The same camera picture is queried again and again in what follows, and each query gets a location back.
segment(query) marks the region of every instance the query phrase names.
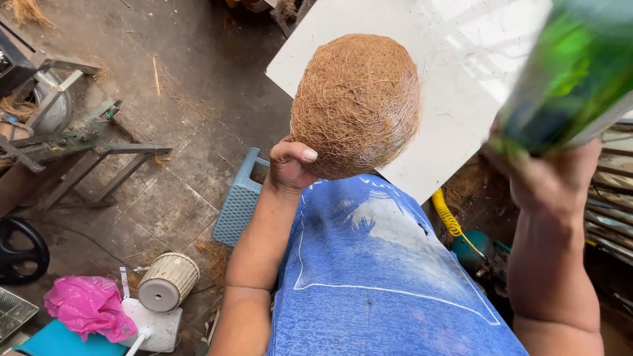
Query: woven plastic stool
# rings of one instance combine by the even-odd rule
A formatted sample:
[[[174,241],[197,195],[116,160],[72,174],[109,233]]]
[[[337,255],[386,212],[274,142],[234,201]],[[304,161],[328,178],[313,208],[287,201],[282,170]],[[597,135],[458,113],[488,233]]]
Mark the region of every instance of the woven plastic stool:
[[[258,148],[249,148],[246,151],[242,165],[224,198],[222,209],[211,232],[211,237],[219,243],[235,246],[253,217],[262,185],[251,179],[251,172],[255,162],[270,167],[268,161],[258,156],[259,153]]]

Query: bottle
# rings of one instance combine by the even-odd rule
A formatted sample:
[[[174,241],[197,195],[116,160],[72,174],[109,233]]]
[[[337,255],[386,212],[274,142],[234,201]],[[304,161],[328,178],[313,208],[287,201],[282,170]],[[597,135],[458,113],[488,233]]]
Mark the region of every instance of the bottle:
[[[493,146],[542,156],[590,141],[633,106],[633,1],[553,0]]]

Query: blue plastic stool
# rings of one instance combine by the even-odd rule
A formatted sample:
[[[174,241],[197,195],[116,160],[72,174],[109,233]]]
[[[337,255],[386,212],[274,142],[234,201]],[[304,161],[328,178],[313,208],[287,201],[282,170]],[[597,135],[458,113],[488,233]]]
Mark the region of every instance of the blue plastic stool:
[[[14,351],[32,356],[122,356],[127,347],[111,343],[101,334],[90,334],[86,342],[55,319]]]
[[[261,159],[259,153],[258,148],[249,148],[246,151],[211,232],[211,237],[217,242],[235,246],[253,217],[262,187],[260,183],[251,180],[253,167],[255,162],[270,167],[270,163]]]

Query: blue t-shirt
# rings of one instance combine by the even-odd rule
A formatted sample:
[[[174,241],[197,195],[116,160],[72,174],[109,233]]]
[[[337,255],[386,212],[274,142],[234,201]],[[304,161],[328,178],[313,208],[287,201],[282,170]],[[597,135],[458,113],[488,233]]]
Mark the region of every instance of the blue t-shirt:
[[[375,175],[303,192],[269,355],[527,355],[419,204]]]

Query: pink plastic bag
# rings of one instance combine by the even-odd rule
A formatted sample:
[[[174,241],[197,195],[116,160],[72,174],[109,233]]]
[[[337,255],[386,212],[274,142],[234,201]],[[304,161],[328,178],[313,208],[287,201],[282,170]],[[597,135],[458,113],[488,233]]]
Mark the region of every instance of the pink plastic bag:
[[[118,343],[136,333],[134,321],[121,308],[116,282],[103,277],[62,277],[44,295],[48,314],[86,341],[99,333]]]

